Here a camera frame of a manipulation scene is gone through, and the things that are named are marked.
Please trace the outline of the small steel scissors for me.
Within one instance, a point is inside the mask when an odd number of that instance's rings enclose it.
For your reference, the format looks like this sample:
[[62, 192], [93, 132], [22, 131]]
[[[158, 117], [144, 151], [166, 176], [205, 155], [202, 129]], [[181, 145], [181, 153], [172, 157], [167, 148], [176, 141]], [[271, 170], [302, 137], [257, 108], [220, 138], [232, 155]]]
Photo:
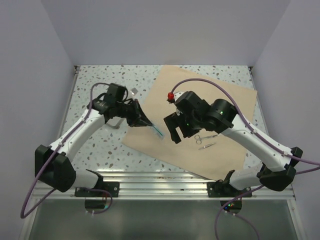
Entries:
[[194, 136], [195, 142], [197, 145], [201, 145], [203, 141], [208, 140], [208, 139], [213, 139], [218, 137], [219, 134], [214, 134], [214, 135], [209, 135], [209, 136], [200, 136], [199, 134]]

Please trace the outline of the metal tray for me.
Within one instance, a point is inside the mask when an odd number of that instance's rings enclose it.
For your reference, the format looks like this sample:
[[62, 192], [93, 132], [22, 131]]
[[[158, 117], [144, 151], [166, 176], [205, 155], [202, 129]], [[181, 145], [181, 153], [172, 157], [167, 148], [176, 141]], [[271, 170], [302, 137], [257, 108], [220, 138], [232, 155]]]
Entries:
[[106, 123], [106, 125], [112, 129], [119, 129], [120, 125], [122, 124], [122, 122], [124, 121], [123, 118], [120, 117], [113, 117], [111, 119], [108, 120], [108, 122]]

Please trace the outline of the teal blade packet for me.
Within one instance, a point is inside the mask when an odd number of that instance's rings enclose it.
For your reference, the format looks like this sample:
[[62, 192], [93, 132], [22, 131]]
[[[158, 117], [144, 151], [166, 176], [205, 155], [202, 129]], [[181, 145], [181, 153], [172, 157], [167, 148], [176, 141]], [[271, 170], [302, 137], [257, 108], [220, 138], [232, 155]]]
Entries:
[[150, 128], [158, 138], [160, 138], [161, 140], [164, 139], [164, 133], [155, 124], [153, 124]]

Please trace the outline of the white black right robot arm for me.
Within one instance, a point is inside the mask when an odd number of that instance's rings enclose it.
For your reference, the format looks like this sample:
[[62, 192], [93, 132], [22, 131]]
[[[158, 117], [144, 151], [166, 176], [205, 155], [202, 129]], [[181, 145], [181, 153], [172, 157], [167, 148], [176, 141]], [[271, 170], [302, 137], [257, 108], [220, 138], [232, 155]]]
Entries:
[[221, 190], [242, 191], [261, 184], [281, 192], [293, 182], [298, 162], [290, 154], [301, 157], [302, 150], [272, 140], [247, 119], [242, 119], [229, 101], [219, 98], [208, 104], [193, 91], [170, 92], [167, 100], [176, 107], [174, 113], [164, 118], [175, 144], [181, 142], [177, 129], [180, 129], [183, 138], [190, 138], [200, 130], [206, 130], [237, 142], [261, 161], [248, 169], [229, 171], [219, 187]]

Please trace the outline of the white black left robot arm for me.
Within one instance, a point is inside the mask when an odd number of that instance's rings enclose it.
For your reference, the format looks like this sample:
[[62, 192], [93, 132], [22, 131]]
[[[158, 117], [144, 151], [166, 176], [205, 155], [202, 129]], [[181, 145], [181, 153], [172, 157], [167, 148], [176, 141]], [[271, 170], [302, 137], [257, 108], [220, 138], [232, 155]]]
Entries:
[[151, 127], [153, 124], [125, 86], [108, 83], [106, 92], [90, 97], [87, 109], [77, 122], [49, 146], [35, 150], [35, 178], [55, 190], [71, 188], [104, 191], [103, 177], [92, 170], [75, 170], [72, 160], [84, 143], [109, 120], [125, 119], [129, 127]]

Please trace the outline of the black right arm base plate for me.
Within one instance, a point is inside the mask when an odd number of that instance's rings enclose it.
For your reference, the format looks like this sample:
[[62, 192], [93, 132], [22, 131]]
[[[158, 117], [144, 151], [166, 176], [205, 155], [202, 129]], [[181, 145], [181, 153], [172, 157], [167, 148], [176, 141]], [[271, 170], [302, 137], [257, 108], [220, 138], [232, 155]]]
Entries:
[[229, 183], [224, 184], [222, 180], [207, 182], [206, 189], [209, 198], [235, 198], [245, 193], [248, 193], [249, 198], [252, 196], [252, 193], [250, 193], [250, 187], [242, 190], [237, 190]]

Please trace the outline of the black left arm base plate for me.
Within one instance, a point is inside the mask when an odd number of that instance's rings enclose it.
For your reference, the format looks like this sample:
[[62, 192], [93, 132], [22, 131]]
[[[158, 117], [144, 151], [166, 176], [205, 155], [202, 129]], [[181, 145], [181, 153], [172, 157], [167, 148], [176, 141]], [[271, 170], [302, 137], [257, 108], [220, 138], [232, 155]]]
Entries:
[[95, 188], [76, 188], [74, 196], [83, 198], [117, 198], [119, 191], [120, 183], [118, 181], [104, 181], [100, 186]]

